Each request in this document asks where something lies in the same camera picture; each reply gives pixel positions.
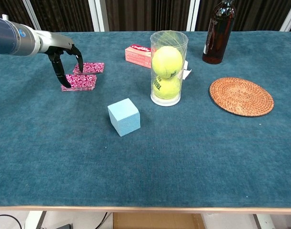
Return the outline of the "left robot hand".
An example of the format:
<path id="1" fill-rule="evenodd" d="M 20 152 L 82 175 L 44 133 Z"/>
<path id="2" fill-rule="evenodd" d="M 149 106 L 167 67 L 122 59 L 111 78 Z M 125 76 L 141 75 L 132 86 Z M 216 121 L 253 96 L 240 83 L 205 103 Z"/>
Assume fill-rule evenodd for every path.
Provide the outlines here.
<path id="1" fill-rule="evenodd" d="M 60 56 L 64 52 L 74 55 L 78 62 L 79 71 L 83 72 L 83 57 L 81 52 L 74 45 L 73 40 L 67 36 L 49 31 L 36 31 L 36 33 L 40 39 L 39 53 L 48 55 L 59 82 L 65 88 L 71 88 L 71 84 L 65 76 Z"/>

